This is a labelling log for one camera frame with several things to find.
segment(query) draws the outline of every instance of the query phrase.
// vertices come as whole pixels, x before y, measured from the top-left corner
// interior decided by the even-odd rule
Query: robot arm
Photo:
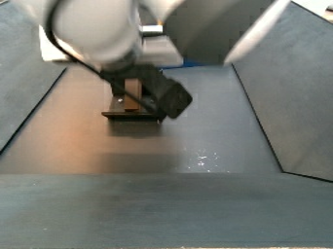
[[[41,27],[53,0],[13,0]],[[54,23],[58,41],[72,53],[94,65],[111,68],[124,57],[132,56],[139,62],[160,65],[179,65],[181,58],[167,38],[143,41],[137,14],[144,6],[152,16],[163,21],[183,0],[68,0],[64,1]],[[46,40],[40,30],[41,43]]]

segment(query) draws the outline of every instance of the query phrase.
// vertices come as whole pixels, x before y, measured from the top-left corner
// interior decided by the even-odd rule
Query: small wooden object
[[[131,93],[137,99],[141,99],[141,83],[137,79],[124,80],[124,89]],[[123,110],[124,112],[139,112],[140,104],[131,99],[127,95],[123,100]]]

